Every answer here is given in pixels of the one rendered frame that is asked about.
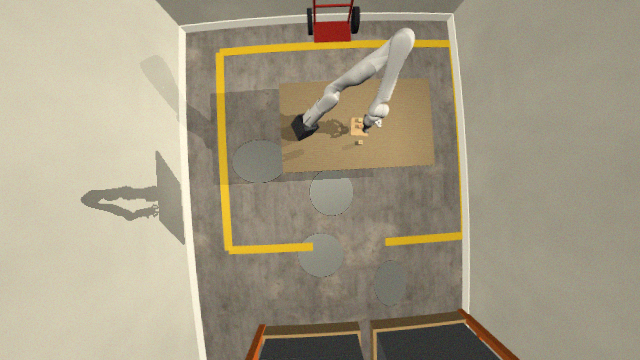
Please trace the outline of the tan square mat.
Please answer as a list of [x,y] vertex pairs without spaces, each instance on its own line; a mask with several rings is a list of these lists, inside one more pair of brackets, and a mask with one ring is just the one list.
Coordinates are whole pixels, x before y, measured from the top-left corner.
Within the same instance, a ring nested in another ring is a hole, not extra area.
[[351,118],[351,132],[350,132],[350,135],[368,136],[368,133],[364,133],[361,129],[358,129],[358,124],[363,124],[363,122],[362,123],[358,123],[358,118]]

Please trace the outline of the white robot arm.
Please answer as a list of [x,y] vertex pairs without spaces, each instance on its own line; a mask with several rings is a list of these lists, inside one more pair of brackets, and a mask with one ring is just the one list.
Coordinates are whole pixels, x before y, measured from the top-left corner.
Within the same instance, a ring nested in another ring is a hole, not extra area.
[[381,119],[386,117],[389,112],[389,107],[383,103],[388,102],[392,95],[399,71],[413,48],[415,34],[409,28],[402,28],[391,38],[379,49],[359,61],[340,78],[327,85],[322,99],[318,99],[311,109],[308,109],[303,115],[303,124],[313,127],[321,119],[319,118],[321,115],[329,112],[337,105],[339,93],[347,87],[362,84],[387,63],[377,95],[369,107],[369,114],[366,115],[367,117],[365,116],[366,123],[364,121],[367,126],[376,124],[380,128]]

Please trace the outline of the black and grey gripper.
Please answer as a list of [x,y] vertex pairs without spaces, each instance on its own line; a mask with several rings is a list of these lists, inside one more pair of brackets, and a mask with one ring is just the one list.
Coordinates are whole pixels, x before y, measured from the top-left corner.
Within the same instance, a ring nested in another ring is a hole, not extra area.
[[365,125],[365,123],[364,123],[364,119],[363,119],[363,124],[362,124],[362,125],[364,125],[364,126],[363,126],[362,131],[363,131],[363,130],[365,130],[365,131],[363,131],[364,133],[369,133],[369,132],[368,132],[368,129],[369,129],[370,127],[372,127],[372,126],[370,126],[370,127],[368,126],[368,127],[367,127],[367,125]]

